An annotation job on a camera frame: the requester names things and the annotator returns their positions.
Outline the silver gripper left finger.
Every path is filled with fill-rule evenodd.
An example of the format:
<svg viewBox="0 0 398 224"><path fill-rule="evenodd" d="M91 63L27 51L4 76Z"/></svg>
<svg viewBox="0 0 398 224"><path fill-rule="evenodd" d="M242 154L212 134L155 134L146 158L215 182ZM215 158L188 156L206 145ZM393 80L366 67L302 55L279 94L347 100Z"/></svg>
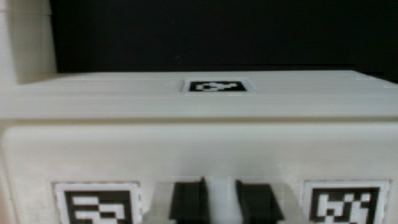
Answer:
<svg viewBox="0 0 398 224"><path fill-rule="evenodd" d="M169 219L176 224L210 224L206 180L174 184Z"/></svg>

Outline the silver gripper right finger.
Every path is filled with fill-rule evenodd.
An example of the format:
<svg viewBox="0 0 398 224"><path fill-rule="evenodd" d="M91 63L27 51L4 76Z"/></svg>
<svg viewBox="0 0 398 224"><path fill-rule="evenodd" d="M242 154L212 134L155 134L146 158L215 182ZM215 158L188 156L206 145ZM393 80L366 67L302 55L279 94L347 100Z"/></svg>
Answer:
<svg viewBox="0 0 398 224"><path fill-rule="evenodd" d="M244 224L277 224L284 214L270 185L236 181L236 196Z"/></svg>

